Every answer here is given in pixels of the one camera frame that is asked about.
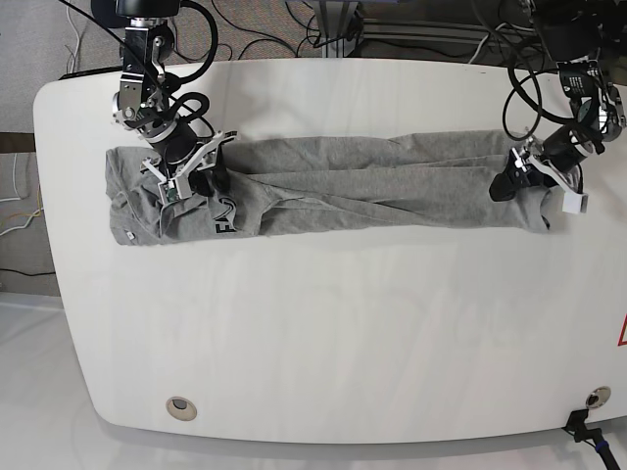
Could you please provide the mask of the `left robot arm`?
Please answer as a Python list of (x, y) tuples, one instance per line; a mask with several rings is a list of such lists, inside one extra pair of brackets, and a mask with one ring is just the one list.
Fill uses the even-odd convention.
[[(531, 131), (519, 137), (509, 151), (505, 169), (493, 180), (489, 194), (495, 202), (508, 202), (522, 189), (560, 187), (563, 210), (582, 213), (584, 192), (581, 163), (599, 155), (607, 142), (626, 127), (620, 92), (611, 76), (611, 62), (626, 53), (626, 4), (623, 1), (524, 1), (523, 12), (534, 35), (513, 45), (507, 62), (512, 91), (535, 111), (538, 119), (558, 124), (545, 140)], [(539, 44), (555, 64), (570, 117), (545, 110), (540, 97), (531, 98), (515, 75), (526, 66), (525, 48)]]

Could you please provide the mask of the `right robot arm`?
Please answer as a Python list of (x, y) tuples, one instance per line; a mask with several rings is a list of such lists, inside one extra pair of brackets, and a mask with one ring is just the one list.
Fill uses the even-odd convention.
[[(181, 9), (193, 10), (208, 23), (211, 41), (202, 65), (179, 77), (165, 69), (174, 49), (175, 35), (168, 19)], [(118, 1), (116, 15), (129, 20), (121, 44), (121, 80), (114, 97), (113, 116), (124, 129), (135, 131), (156, 152), (145, 158), (140, 171), (157, 179), (165, 205), (194, 195), (211, 198), (230, 191), (230, 177), (222, 146), (234, 140), (235, 131), (199, 136), (191, 127), (203, 120), (210, 107), (200, 92), (174, 93), (200, 78), (217, 53), (218, 30), (213, 15), (195, 1)]]

